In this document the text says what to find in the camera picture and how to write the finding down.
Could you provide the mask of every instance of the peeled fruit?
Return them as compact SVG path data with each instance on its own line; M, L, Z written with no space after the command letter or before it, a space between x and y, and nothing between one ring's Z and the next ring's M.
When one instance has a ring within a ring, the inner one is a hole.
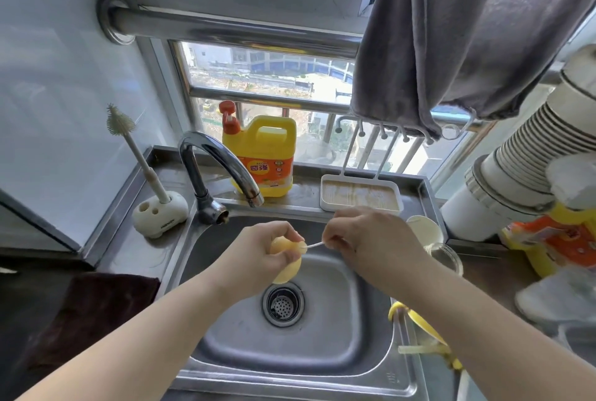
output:
M304 241L301 242L293 242L287 238L279 237L273 240L271 243L271 247L269 248L269 254L279 254L279 252L283 252L287 249L295 249L299 251L302 255L306 253L306 243ZM296 260L294 263L288 264L273 280L273 283L276 285L285 284L292 280L298 271L300 270L300 265L302 264L302 257Z

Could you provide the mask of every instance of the chrome faucet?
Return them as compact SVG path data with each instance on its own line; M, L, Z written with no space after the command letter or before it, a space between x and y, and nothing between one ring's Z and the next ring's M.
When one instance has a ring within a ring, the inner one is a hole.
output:
M229 213L221 203L215 201L209 194L198 170L193 147L206 151L228 171L252 208L260 207L264 203L259 187L250 176L249 171L223 143L208 134L189 131L184 133L183 138L180 140L178 151L188 172L194 195L197 198L197 214L201 222L205 224L225 223Z

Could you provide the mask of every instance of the dark red towel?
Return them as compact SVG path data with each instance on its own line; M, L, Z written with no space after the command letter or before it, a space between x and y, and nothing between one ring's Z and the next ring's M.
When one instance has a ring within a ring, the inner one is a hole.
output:
M64 303L36 342L29 368L56 369L151 305L159 279L130 274L75 276Z

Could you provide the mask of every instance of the yellow jug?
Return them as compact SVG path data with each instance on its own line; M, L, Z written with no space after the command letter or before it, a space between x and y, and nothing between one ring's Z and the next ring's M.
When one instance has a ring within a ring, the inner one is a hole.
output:
M259 185L264 197L281 197L293 184L296 122L288 117L258 115L242 129L233 117L233 101L222 101L223 144L238 157Z

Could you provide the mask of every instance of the gray towel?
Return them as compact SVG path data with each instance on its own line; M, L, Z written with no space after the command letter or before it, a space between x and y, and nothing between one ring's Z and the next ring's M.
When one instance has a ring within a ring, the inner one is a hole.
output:
M430 110L440 102L480 119L517 115L594 3L376 0L356 57L352 110L435 139Z

